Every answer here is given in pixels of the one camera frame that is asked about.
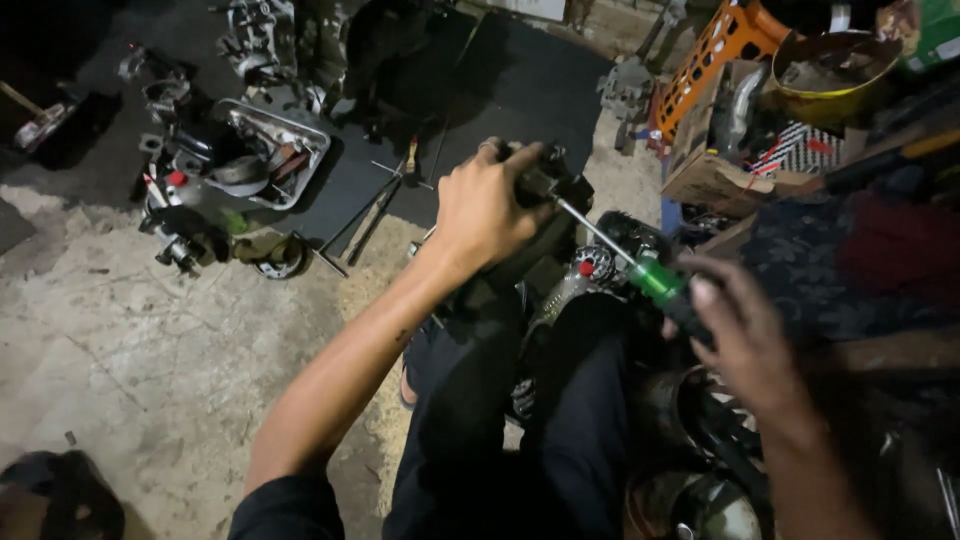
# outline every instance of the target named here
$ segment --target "forearm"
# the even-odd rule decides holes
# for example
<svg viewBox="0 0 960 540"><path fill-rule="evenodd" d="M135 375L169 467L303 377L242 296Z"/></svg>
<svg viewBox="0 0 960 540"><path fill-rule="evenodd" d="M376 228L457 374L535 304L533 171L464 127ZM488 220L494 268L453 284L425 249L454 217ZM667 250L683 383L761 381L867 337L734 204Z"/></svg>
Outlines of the forearm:
<svg viewBox="0 0 960 540"><path fill-rule="evenodd" d="M417 324L464 277L429 243L391 286L324 347L280 397L257 432L249 493L326 464L386 378Z"/></svg>
<svg viewBox="0 0 960 540"><path fill-rule="evenodd" d="M758 415L757 426L784 538L879 538L833 451L828 425L808 396L786 410Z"/></svg>

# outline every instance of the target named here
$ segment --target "metal tray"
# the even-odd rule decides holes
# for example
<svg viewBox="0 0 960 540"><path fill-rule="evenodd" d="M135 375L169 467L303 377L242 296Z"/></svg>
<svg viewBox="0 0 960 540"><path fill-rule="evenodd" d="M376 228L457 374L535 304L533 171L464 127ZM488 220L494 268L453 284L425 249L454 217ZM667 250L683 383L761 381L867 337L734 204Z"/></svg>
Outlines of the metal tray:
<svg viewBox="0 0 960 540"><path fill-rule="evenodd" d="M227 121L231 125L235 123L236 118L243 118L244 121L253 124L274 141L279 143L298 142L310 151L310 159L307 166L300 172L295 173L293 178L280 184L270 182L264 191L248 197L249 200L268 209L291 209L300 199L300 196L306 189L306 185L313 179L326 152L330 149L330 135L316 128L304 126L300 122L284 118L273 112L267 112L235 99L222 99L218 101L217 104L213 106L213 116L217 119ZM270 190L277 195L276 199L270 200L259 196Z"/></svg>

